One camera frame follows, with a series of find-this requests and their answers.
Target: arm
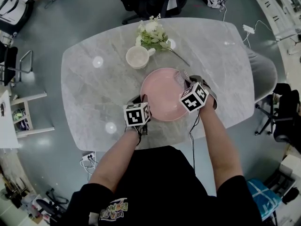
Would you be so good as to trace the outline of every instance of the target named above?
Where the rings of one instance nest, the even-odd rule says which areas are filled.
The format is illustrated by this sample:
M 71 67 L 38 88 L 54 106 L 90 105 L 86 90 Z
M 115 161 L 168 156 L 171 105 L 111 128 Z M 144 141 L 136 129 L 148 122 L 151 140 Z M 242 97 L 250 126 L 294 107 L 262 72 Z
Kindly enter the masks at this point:
M 239 155 L 212 105 L 213 97 L 199 111 L 203 122 L 216 190 L 228 179 L 243 175 Z
M 126 131 L 99 161 L 89 183 L 103 185 L 115 192 L 120 179 L 127 170 L 138 142 L 137 132 Z

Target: white box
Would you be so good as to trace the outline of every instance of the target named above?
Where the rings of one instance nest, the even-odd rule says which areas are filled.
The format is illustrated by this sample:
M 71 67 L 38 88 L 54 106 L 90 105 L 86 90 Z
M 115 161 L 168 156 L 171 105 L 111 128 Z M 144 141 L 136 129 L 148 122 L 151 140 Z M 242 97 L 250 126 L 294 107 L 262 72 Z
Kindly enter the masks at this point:
M 288 176 L 296 175 L 299 178 L 301 167 L 301 160 L 293 155 L 287 155 L 284 160 L 280 163 L 279 170 Z
M 147 102 L 124 105 L 123 112 L 127 126 L 145 125 L 151 117 Z
M 197 82 L 185 90 L 179 100 L 184 108 L 191 113 L 205 105 L 208 95 L 208 90 L 201 87 Z

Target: white cup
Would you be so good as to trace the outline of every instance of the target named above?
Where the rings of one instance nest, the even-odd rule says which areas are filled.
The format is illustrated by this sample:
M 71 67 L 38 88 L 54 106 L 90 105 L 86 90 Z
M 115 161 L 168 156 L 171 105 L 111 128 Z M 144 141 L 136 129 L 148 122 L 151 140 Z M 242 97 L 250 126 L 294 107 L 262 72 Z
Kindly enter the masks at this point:
M 147 65 L 150 56 L 155 52 L 154 48 L 147 50 L 142 46 L 134 46 L 127 51 L 126 60 L 132 68 L 136 70 L 143 69 Z

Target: gray chair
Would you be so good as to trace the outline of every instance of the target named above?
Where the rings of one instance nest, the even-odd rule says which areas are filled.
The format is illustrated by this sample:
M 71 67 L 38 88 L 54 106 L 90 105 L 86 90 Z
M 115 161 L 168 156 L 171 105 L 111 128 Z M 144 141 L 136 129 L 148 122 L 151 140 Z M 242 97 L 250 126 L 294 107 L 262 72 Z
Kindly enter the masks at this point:
M 246 47 L 251 64 L 255 103 L 272 93 L 277 85 L 277 70 L 274 63 Z

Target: cup handle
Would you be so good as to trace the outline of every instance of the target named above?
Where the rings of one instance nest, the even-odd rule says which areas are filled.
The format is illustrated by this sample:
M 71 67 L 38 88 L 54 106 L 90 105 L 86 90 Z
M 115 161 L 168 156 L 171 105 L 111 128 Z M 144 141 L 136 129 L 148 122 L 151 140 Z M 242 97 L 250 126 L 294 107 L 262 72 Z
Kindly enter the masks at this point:
M 154 48 L 151 48 L 148 50 L 149 56 L 154 55 L 155 52 L 156 52 L 156 50 Z

